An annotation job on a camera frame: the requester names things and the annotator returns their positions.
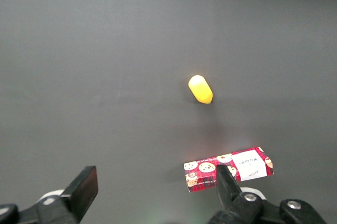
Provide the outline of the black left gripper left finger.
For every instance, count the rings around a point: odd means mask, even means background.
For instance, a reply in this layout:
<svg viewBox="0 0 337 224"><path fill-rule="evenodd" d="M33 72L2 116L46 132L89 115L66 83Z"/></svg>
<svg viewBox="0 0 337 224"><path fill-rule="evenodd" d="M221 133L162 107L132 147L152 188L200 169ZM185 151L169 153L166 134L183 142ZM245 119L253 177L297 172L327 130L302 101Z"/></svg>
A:
<svg viewBox="0 0 337 224"><path fill-rule="evenodd" d="M96 167L86 166L61 194L50 194L37 203L37 222L80 223L97 193Z"/></svg>

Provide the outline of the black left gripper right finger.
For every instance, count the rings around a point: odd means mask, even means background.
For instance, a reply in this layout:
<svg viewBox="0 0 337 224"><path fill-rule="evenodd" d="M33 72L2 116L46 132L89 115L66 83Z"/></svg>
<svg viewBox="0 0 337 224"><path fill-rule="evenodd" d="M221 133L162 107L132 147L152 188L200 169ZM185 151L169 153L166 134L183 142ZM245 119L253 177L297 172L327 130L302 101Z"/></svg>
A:
<svg viewBox="0 0 337 224"><path fill-rule="evenodd" d="M262 199L253 192L243 192L226 165L216 167L216 192L223 210L216 212L210 223L258 223Z"/></svg>

